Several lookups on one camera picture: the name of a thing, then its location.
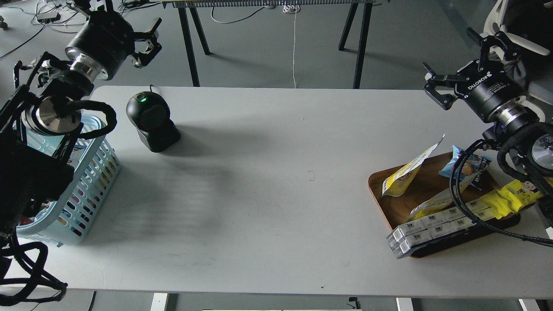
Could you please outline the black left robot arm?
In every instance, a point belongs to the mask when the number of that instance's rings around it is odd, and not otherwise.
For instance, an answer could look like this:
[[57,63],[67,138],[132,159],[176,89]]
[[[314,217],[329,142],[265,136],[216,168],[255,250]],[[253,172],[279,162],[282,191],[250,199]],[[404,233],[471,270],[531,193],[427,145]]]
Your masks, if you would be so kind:
[[117,125],[108,104],[87,100],[130,57],[144,67],[161,51],[157,29],[133,30],[106,0],[65,47],[16,63],[14,94],[1,108],[1,305],[63,299],[67,284],[45,270],[47,243],[77,243],[109,191],[116,158],[105,137]]

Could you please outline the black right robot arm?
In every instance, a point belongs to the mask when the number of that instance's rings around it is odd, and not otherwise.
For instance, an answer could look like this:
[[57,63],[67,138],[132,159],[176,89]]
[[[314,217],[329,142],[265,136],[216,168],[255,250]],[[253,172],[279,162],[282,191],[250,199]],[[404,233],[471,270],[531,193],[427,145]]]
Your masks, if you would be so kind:
[[460,99],[482,122],[493,123],[483,134],[484,144],[497,151],[496,161],[504,173],[531,182],[541,191],[538,207],[552,225],[552,186],[548,181],[552,177],[552,124],[541,122],[523,105],[527,92],[506,73],[501,61],[490,58],[493,47],[502,50],[507,61],[518,61],[523,48],[539,54],[547,51],[502,31],[478,34],[468,28],[467,33],[480,46],[478,59],[445,75],[423,63],[427,71],[424,91],[444,110]]

